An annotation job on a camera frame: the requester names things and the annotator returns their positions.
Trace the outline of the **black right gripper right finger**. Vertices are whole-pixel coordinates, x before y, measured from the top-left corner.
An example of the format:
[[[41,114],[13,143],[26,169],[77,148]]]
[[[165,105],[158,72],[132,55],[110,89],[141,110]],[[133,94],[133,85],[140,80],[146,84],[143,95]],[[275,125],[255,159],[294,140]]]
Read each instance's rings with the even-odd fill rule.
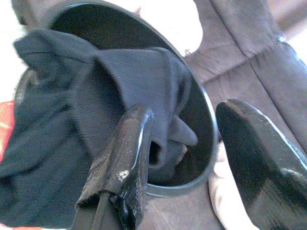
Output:
[[[262,230],[307,227],[307,158],[260,110],[236,99],[216,107],[244,208]]]

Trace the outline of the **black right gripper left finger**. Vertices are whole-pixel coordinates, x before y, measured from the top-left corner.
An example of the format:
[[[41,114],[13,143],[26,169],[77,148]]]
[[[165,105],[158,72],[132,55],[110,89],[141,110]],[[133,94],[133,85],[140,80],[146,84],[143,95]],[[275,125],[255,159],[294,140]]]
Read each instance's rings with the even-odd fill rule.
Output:
[[[76,203],[73,230],[135,230],[143,219],[153,111],[135,104],[92,163]]]

